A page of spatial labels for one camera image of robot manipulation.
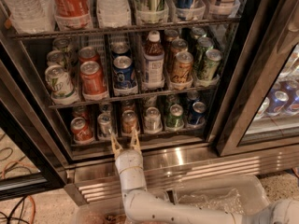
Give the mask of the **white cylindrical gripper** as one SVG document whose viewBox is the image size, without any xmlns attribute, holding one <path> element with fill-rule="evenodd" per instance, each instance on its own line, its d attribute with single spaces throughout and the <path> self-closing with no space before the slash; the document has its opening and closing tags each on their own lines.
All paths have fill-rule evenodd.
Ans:
<svg viewBox="0 0 299 224">
<path fill-rule="evenodd" d="M 143 157 L 136 129 L 132 129 L 130 149 L 124 150 L 116 135 L 110 136 L 111 148 L 114 154 L 115 165 L 120 177 L 121 192 L 129 193 L 133 189 L 146 189 L 146 179 L 143 168 Z"/>
</svg>

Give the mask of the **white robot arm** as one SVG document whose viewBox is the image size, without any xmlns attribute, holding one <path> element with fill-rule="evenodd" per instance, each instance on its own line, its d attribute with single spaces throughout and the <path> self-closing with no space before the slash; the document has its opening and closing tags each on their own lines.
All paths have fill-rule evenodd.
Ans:
<svg viewBox="0 0 299 224">
<path fill-rule="evenodd" d="M 129 149 L 123 149 L 114 133 L 110 136 L 115 165 L 121 182 L 126 216 L 134 223 L 157 221 L 168 224 L 298 224 L 299 202 L 279 200 L 262 211 L 240 214 L 172 204 L 148 192 L 143 156 L 136 129 L 132 130 Z"/>
</svg>

